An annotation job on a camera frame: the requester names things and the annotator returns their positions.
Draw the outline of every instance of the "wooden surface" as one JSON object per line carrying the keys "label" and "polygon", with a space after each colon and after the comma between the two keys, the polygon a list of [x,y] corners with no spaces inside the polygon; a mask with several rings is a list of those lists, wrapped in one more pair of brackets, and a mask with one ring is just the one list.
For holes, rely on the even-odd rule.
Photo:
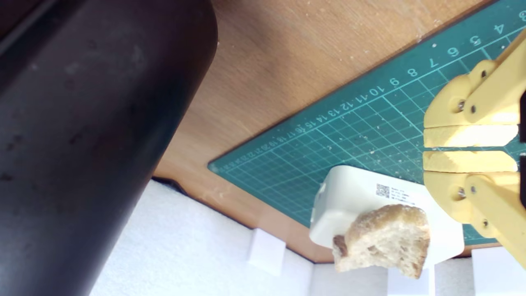
{"label": "wooden surface", "polygon": [[308,229],[207,163],[474,11],[485,0],[213,0],[217,54],[156,175],[313,262]]}
{"label": "wooden surface", "polygon": [[476,244],[476,245],[467,245],[466,248],[462,253],[460,253],[455,258],[465,258],[465,257],[471,257],[471,251],[475,249],[483,249],[483,248],[495,248],[498,246],[502,246],[500,243],[485,243],[485,244]]}

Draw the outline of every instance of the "green cutting mat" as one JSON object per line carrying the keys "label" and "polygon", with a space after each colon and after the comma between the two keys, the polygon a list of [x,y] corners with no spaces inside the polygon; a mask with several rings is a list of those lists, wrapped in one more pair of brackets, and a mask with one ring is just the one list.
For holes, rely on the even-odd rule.
{"label": "green cutting mat", "polygon": [[[335,165],[422,183],[422,122],[429,103],[452,78],[495,59],[525,25],[526,1],[489,5],[208,167],[307,227],[319,184]],[[515,139],[504,150],[518,160],[525,148]],[[470,225],[464,240],[495,241]]]}

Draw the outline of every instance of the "black pipe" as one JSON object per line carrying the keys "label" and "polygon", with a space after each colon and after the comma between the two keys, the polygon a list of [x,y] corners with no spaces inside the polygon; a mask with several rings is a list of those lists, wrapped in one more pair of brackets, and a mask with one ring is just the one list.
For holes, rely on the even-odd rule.
{"label": "black pipe", "polygon": [[0,294],[87,295],[211,64],[213,8],[57,1],[10,42]]}

